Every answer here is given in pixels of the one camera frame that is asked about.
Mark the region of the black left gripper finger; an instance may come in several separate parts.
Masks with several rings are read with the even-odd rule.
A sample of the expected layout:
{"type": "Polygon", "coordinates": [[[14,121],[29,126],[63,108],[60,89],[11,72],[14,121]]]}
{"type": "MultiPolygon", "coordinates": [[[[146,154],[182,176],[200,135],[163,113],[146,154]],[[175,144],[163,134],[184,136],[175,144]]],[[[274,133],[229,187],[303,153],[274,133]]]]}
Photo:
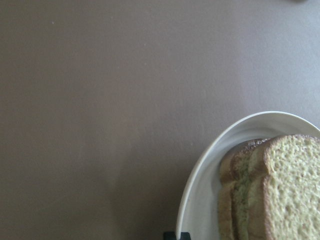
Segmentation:
{"type": "Polygon", "coordinates": [[[163,240],[191,240],[191,236],[189,232],[181,232],[176,236],[174,231],[166,231],[163,233],[163,240]]]}

